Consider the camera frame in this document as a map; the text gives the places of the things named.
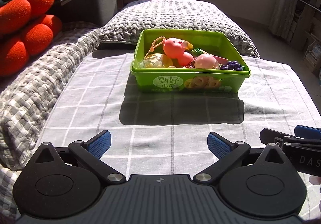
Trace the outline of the person's right hand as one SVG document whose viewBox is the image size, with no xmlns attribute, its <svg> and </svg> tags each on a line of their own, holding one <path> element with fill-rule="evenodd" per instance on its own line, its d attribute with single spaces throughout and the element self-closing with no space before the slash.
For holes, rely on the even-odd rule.
<svg viewBox="0 0 321 224">
<path fill-rule="evenodd" d="M 309 177 L 309 182 L 312 185 L 320 185 L 321 184 L 321 177 L 318 176 L 310 176 Z"/>
</svg>

